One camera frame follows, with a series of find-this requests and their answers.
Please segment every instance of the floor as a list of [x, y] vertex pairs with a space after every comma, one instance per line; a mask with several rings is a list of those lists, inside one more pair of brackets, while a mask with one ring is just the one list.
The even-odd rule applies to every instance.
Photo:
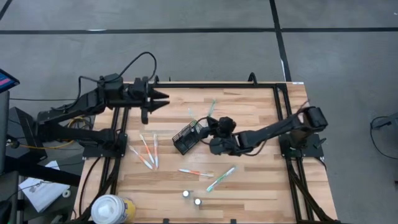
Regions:
[[[242, 81], [254, 72], [259, 81], [305, 82], [310, 103], [319, 106], [329, 122], [321, 135], [328, 139], [324, 151], [339, 219], [396, 223], [398, 160], [375, 150], [369, 122], [398, 112], [397, 1], [0, 4], [5, 6], [0, 12], [0, 67], [21, 81], [11, 90], [13, 98], [73, 98], [79, 75], [119, 73], [146, 50], [157, 57], [160, 80]], [[167, 28], [175, 30], [167, 33]], [[202, 33], [179, 28], [220, 29]], [[143, 57], [124, 78], [149, 75], [152, 66], [151, 58]], [[92, 83], [83, 84], [83, 91], [90, 88]], [[11, 106], [35, 115], [60, 103], [11, 101]], [[390, 126], [374, 132], [379, 148], [394, 157], [397, 132]]]

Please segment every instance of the bolt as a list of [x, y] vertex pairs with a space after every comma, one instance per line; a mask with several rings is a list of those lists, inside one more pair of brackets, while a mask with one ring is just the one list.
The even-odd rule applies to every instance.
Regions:
[[187, 191], [187, 190], [184, 190], [183, 192], [182, 192], [182, 196], [183, 197], [188, 197], [189, 196], [189, 191]]
[[201, 205], [201, 200], [199, 198], [195, 199], [195, 205]]

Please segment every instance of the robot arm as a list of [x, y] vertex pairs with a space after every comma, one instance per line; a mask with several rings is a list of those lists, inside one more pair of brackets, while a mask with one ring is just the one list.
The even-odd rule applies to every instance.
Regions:
[[59, 125], [59, 122], [75, 118], [102, 113], [106, 107], [140, 107], [141, 121], [148, 123], [148, 112], [153, 112], [167, 104], [168, 101], [155, 101], [169, 96], [154, 90], [148, 84], [147, 77], [136, 78], [133, 84], [123, 83], [123, 78], [118, 74], [101, 77], [97, 88], [80, 96], [76, 102], [41, 111], [37, 116], [36, 135], [41, 141], [54, 141], [56, 139], [90, 140], [98, 144], [115, 142], [116, 135], [112, 129], [89, 131], [71, 129]]
[[302, 108], [287, 119], [274, 123], [257, 131], [242, 131], [232, 133], [236, 123], [228, 117], [219, 121], [207, 117], [208, 127], [201, 130], [201, 137], [212, 135], [210, 151], [213, 154], [222, 153], [230, 156], [241, 156], [251, 152], [261, 142], [288, 133], [292, 148], [298, 149], [305, 144], [309, 135], [323, 131], [328, 125], [320, 108], [314, 106]]

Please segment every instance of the wooden tabletop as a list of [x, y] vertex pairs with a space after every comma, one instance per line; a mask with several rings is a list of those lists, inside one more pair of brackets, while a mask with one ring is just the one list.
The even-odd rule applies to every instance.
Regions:
[[[287, 87], [292, 111], [296, 112], [307, 100], [305, 87], [302, 83], [287, 83]], [[271, 89], [158, 90], [170, 95], [170, 104], [150, 114], [147, 125], [141, 123], [140, 109], [133, 108], [127, 124], [128, 144], [148, 161], [149, 156], [139, 134], [146, 138], [152, 154], [153, 133], [156, 132], [159, 138], [159, 170], [149, 170], [128, 148], [121, 162], [117, 193], [134, 201], [137, 207], [135, 223], [161, 223], [163, 218], [169, 218], [171, 223], [230, 223], [231, 219], [237, 219], [238, 223], [295, 222], [286, 164], [280, 155], [277, 138], [268, 140], [262, 152], [255, 157], [216, 156], [203, 143], [198, 143], [183, 156], [172, 142], [172, 137], [192, 121], [188, 109], [199, 119], [206, 116], [213, 99], [216, 99], [216, 105], [212, 117], [233, 118], [237, 124], [235, 132], [257, 130], [277, 122]], [[98, 115], [94, 129], [110, 128], [112, 116], [111, 110]], [[85, 162], [75, 202], [76, 211], [83, 181], [94, 160]], [[237, 167], [236, 171], [214, 191], [206, 192], [206, 188], [232, 166]], [[98, 192], [102, 168], [103, 159], [89, 176], [83, 196], [83, 210]], [[337, 218], [325, 168], [312, 158], [304, 159], [304, 168], [310, 193], [326, 214]], [[215, 177], [185, 174], [178, 172], [178, 169], [214, 172]], [[192, 198], [200, 198], [202, 205], [197, 207], [192, 198], [183, 198], [183, 190], [191, 190]], [[299, 195], [302, 216], [305, 218], [305, 207]]]

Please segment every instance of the white paper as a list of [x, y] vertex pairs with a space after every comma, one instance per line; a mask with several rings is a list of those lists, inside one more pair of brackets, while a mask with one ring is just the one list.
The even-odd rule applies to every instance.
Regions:
[[[56, 161], [49, 162], [46, 167], [51, 167], [53, 169], [60, 170], [58, 163]], [[66, 184], [58, 184], [58, 183], [46, 183], [48, 181], [31, 178], [29, 177], [25, 181], [19, 184], [26, 197], [30, 200], [32, 205], [35, 207], [37, 212], [43, 212], [52, 202], [55, 201], [59, 196], [61, 196], [62, 192], [69, 189], [69, 185]]]

